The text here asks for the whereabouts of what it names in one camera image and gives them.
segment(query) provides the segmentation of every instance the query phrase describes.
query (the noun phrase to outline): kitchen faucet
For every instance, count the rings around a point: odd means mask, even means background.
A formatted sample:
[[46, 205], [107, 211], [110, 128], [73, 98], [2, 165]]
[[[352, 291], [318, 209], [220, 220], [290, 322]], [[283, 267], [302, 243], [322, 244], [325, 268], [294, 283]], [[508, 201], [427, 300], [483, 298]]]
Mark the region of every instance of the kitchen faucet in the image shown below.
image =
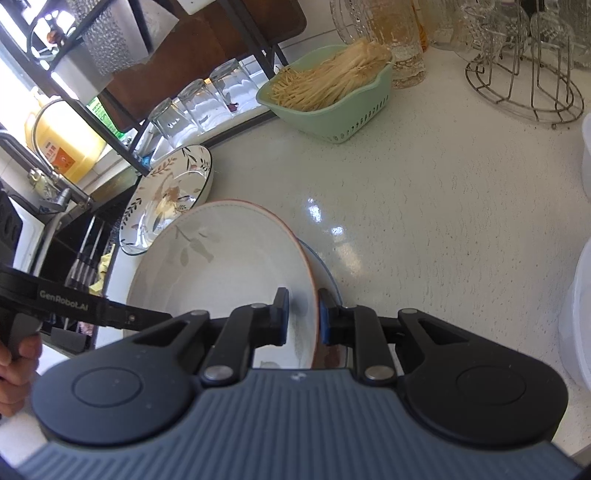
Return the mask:
[[58, 173], [48, 161], [39, 158], [27, 147], [22, 145], [8, 131], [0, 129], [0, 146], [25, 170], [29, 170], [29, 178], [33, 182], [47, 179], [57, 190], [57, 194], [43, 199], [41, 204], [53, 212], [65, 212], [70, 200], [84, 209], [91, 207], [93, 200], [80, 187]]

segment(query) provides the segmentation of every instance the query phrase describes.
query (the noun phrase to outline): blue-gray textured surface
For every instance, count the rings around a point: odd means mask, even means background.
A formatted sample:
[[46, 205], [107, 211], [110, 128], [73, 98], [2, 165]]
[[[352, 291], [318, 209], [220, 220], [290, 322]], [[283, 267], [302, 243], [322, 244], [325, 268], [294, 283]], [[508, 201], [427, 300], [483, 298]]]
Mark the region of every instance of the blue-gray textured surface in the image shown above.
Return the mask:
[[103, 451], [50, 443], [19, 470], [39, 480], [566, 480], [579, 468], [549, 443], [484, 452], [445, 442], [393, 391], [348, 370], [252, 370], [156, 439]]

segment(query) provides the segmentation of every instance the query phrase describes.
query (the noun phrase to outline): bottle label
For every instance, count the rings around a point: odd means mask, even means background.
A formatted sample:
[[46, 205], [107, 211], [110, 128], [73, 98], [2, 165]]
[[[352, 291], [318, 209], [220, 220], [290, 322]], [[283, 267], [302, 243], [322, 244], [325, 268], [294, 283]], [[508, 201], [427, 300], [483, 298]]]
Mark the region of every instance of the bottle label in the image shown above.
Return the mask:
[[43, 154], [49, 160], [49, 163], [55, 167], [58, 173], [64, 175], [76, 162], [62, 148], [59, 148], [52, 142], [46, 142], [43, 145]]

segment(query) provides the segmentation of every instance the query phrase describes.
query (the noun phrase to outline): yellow oil bottle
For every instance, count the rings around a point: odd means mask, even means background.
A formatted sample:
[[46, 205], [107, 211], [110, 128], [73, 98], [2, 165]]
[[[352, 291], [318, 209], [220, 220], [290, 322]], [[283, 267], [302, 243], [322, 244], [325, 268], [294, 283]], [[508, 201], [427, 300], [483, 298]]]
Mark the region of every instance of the yellow oil bottle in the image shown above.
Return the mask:
[[[25, 122], [25, 140], [33, 148], [35, 116], [49, 103], [45, 95], [35, 95], [39, 108]], [[50, 105], [37, 125], [37, 145], [54, 168], [77, 183], [98, 161], [106, 143], [66, 102]]]

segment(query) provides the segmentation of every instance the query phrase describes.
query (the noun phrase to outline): metal dish rack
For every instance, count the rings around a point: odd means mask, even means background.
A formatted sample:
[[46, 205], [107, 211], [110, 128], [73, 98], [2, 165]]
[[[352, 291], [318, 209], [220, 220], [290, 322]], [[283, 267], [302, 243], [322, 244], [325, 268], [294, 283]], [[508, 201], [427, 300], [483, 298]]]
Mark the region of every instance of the metal dish rack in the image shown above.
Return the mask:
[[[532, 16], [532, 30], [540, 32], [540, 6]], [[581, 117], [584, 100], [571, 78], [572, 37], [565, 45], [548, 43], [545, 34], [530, 36], [530, 29], [517, 15], [512, 41], [500, 54], [483, 48], [465, 68], [468, 83], [483, 98], [518, 116], [551, 124], [567, 124]]]

